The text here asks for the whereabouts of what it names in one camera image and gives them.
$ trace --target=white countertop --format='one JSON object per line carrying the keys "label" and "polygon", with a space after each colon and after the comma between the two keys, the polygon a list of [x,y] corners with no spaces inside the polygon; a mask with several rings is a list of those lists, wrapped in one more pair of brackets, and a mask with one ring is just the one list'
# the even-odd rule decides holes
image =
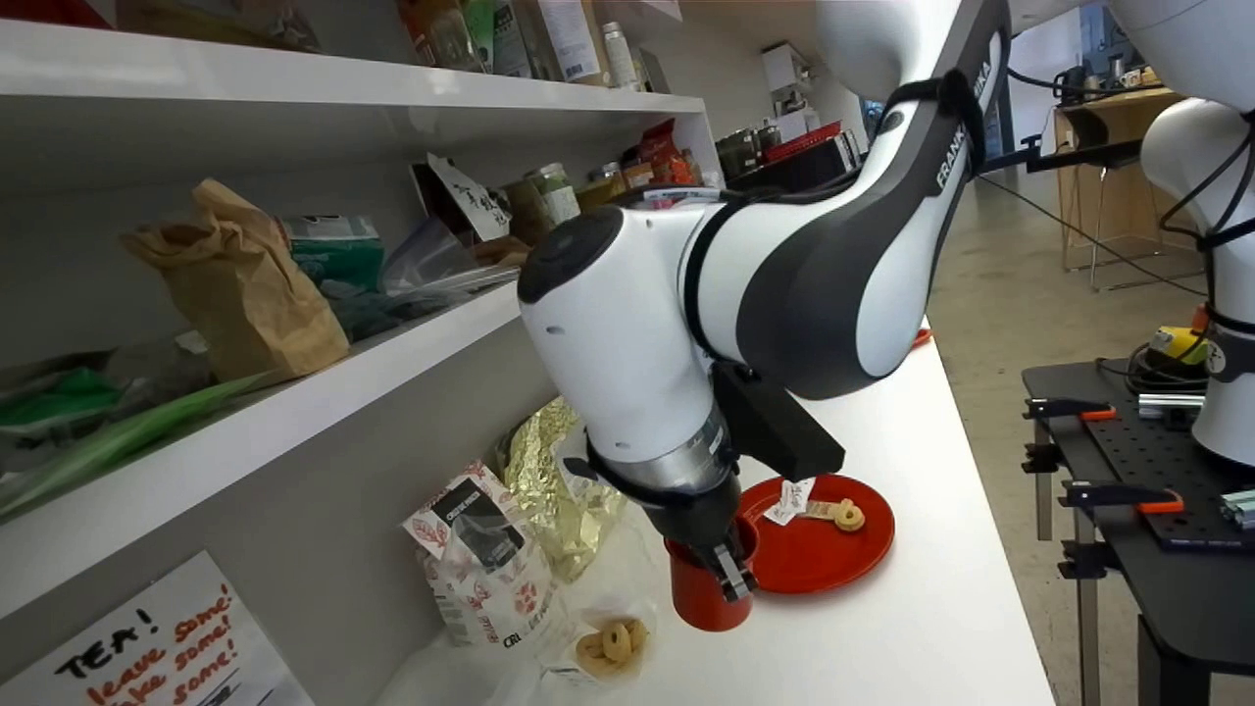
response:
{"label": "white countertop", "polygon": [[[645,669],[588,687],[571,674],[537,677],[546,657],[520,657],[520,677],[497,702],[1051,706],[937,350],[918,350],[890,381],[807,411],[846,448],[846,473],[871,483],[899,519],[882,567],[818,600],[758,600],[739,630],[705,635],[673,615],[658,536],[631,508],[570,602],[651,602],[658,630]],[[740,470],[744,486],[769,477],[758,462]],[[430,669],[456,674],[447,647],[414,655],[386,702],[428,702]]]}

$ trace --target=floor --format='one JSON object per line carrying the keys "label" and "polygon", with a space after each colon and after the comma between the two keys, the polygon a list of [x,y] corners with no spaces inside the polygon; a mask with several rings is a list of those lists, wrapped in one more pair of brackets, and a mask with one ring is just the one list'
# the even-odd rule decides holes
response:
{"label": "floor", "polygon": [[[1056,699],[1077,706],[1076,592],[1056,574],[1072,512],[1056,508],[1056,542],[1034,542],[1034,494],[1021,470],[1030,434],[1021,421],[1021,368],[1124,358],[1162,321],[1190,321],[1200,299],[1150,281],[1135,265],[1101,264],[1101,252],[1077,255],[1068,269],[1060,222],[1003,188],[1056,204],[1042,176],[973,179],[940,252],[931,316]],[[1170,244],[1137,264],[1174,274],[1175,286],[1205,286],[1190,245]],[[1097,592],[1101,702],[1135,706],[1137,613],[1118,575]],[[1212,702],[1255,702],[1255,677],[1212,677]]]}

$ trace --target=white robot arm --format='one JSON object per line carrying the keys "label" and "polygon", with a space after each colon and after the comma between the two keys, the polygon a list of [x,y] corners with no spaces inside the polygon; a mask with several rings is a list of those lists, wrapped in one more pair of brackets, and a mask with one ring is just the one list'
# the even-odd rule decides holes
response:
{"label": "white robot arm", "polygon": [[[1255,79],[1216,79],[1212,65],[1246,41],[1207,39],[1255,26],[1255,3],[1109,7],[1175,88],[1255,105]],[[790,393],[839,394],[890,377],[911,351],[950,217],[982,166],[982,112],[1007,61],[1007,26],[1003,0],[818,0],[826,65],[856,94],[890,102],[851,188],[813,204],[600,211],[562,222],[520,265],[520,321],[588,424],[591,470],[634,496],[671,547],[718,574],[726,596],[753,588],[732,533],[739,456],[760,456],[790,477],[835,470],[839,441]],[[1255,239],[1221,245],[1212,269],[1224,312],[1250,324],[1226,338],[1237,351],[1250,350],[1255,371],[1255,286],[1237,278],[1255,255],[1242,245]],[[1255,401],[1255,388],[1232,388],[1232,401]],[[1200,439],[1255,462],[1255,431],[1238,434],[1242,448]]]}

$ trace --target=white shelf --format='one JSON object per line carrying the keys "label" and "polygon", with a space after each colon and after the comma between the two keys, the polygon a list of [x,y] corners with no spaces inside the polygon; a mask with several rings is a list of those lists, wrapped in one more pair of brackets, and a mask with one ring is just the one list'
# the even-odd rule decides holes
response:
{"label": "white shelf", "polygon": [[514,316],[509,281],[0,524],[0,621]]}
{"label": "white shelf", "polygon": [[0,18],[0,98],[705,112],[703,98]]}

